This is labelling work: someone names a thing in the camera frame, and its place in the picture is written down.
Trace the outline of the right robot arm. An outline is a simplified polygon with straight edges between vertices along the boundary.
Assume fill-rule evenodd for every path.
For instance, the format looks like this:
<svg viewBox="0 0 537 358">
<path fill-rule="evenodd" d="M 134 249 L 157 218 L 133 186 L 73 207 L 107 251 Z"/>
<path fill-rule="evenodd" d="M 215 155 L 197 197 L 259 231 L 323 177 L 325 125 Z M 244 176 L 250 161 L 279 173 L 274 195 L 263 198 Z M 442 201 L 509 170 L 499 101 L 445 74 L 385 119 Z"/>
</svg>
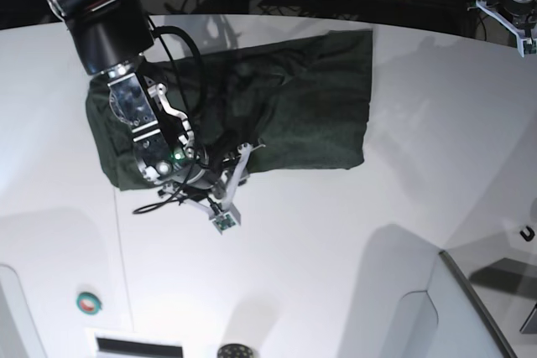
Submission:
<svg viewBox="0 0 537 358">
<path fill-rule="evenodd" d="M 130 155 L 143 179 L 172 195 L 198 189 L 231 199 L 242 168 L 222 181 L 194 126 L 198 111 L 171 105 L 169 85 L 150 73 L 153 66 L 143 54 L 155 39 L 177 34 L 198 60 L 190 36 L 176 27 L 152 28 L 139 0 L 46 1 L 68 28 L 86 73 L 107 78 L 110 108 L 130 131 Z"/>
</svg>

